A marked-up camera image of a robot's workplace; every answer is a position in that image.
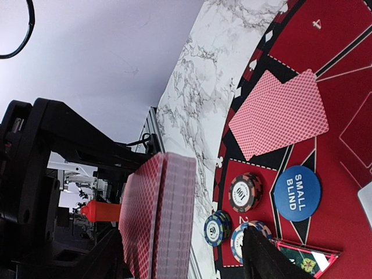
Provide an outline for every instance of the poker chip stack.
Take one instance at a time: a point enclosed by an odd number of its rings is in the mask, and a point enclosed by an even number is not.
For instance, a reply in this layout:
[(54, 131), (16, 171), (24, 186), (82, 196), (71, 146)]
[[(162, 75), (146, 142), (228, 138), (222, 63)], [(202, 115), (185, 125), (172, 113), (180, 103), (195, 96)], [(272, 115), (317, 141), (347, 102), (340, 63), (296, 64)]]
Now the poker chip stack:
[(204, 224), (206, 242), (217, 247), (231, 235), (231, 217), (224, 211), (218, 210), (207, 218)]
[(261, 221), (252, 221), (248, 223), (242, 223), (239, 227), (237, 227), (231, 235), (230, 247), (234, 258), (243, 264), (243, 256), (242, 256), (242, 245), (243, 245), (243, 237), (244, 237), (244, 229), (248, 227), (254, 227), (258, 231), (260, 231), (264, 237), (271, 240), (273, 239), (273, 234), (271, 233), (268, 226), (266, 226)]
[(245, 173), (231, 182), (228, 200), (236, 212), (245, 213), (257, 207), (262, 195), (263, 186), (260, 178), (253, 173)]

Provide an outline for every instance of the orange object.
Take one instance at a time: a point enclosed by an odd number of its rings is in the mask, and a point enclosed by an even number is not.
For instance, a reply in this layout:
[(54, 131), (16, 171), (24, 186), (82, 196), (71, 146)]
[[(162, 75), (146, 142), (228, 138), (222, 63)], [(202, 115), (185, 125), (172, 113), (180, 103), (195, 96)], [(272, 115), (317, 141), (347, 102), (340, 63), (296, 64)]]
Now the orange object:
[(119, 222), (121, 205), (105, 202), (90, 201), (80, 209), (89, 222)]

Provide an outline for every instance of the white wall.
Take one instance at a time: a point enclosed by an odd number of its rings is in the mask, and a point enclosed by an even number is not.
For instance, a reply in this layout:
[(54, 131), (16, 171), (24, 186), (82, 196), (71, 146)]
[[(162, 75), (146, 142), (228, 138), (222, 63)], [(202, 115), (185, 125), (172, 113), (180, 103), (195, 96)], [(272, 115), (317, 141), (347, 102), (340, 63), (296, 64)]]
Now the white wall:
[[(115, 141), (138, 139), (203, 0), (34, 0), (24, 50), (0, 60), (0, 117), (13, 99), (66, 102)], [(0, 2), (0, 53), (27, 30), (25, 0)]]

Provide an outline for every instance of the marble table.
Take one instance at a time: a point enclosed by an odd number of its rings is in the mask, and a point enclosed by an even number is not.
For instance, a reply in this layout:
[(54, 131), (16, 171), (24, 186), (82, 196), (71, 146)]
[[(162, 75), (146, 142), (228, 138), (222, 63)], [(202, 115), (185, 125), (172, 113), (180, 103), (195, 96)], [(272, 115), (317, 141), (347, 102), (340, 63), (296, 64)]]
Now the marble table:
[(219, 278), (203, 236), (225, 118), (237, 85), (283, 0), (206, 0), (159, 102), (166, 152), (197, 160), (189, 278)]

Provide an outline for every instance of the poker mat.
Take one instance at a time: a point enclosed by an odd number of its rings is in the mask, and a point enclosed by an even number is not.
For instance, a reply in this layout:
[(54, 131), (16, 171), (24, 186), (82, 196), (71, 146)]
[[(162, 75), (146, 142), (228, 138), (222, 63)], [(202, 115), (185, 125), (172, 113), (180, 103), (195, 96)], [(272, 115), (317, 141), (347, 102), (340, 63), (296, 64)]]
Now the poker mat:
[[(372, 180), (372, 3), (370, 0), (289, 0), (278, 12), (243, 73), (228, 112), (214, 178), (213, 201), (228, 212), (232, 226), (263, 221), (277, 238), (342, 252), (322, 275), (370, 278), (372, 231), (357, 192)], [(329, 131), (317, 137), (245, 160), (229, 122), (266, 70), (282, 83), (312, 69), (327, 115)], [(273, 191), (280, 174), (303, 165), (322, 187), (315, 214), (301, 222), (284, 219)], [(259, 206), (236, 212), (229, 203), (232, 180), (244, 173), (263, 180)], [(221, 279), (243, 278), (230, 240), (213, 248)]]

